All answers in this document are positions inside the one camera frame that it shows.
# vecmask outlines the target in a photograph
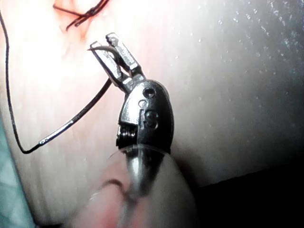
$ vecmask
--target screw hole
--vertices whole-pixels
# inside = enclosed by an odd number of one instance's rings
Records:
[[[152,88],[145,88],[142,94],[145,98],[152,98],[155,96],[155,90]]]

